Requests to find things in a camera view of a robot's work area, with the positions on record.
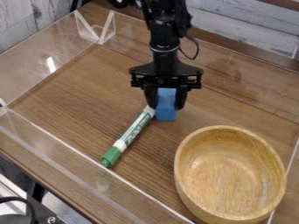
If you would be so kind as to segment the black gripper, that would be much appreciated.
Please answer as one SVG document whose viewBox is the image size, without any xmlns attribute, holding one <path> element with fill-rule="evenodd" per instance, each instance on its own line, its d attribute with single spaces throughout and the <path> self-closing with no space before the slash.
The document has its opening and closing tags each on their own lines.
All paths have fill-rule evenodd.
<svg viewBox="0 0 299 224">
<path fill-rule="evenodd" d="M 158 104 L 158 88 L 176 88 L 175 107 L 183 109 L 189 90 L 202 87 L 203 70 L 185 64 L 179 60 L 174 63 L 147 63 L 130 69 L 131 86 L 144 90 L 144 98 L 151 108 Z"/>
</svg>

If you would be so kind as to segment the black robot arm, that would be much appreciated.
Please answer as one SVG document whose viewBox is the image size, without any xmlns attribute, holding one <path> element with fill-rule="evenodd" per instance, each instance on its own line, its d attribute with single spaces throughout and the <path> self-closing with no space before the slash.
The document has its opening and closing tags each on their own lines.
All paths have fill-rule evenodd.
<svg viewBox="0 0 299 224">
<path fill-rule="evenodd" d="M 182 52 L 182 38 L 197 46 L 198 40 L 189 34 L 193 27 L 193 15 L 186 0 L 142 0 L 144 21 L 151 34 L 150 49 L 154 60 L 130 69 L 131 86 L 142 88 L 151 108 L 158 107 L 158 89 L 175 89 L 174 107 L 183 109 L 189 92 L 202 87 L 203 69 L 183 63 L 178 52 Z"/>
</svg>

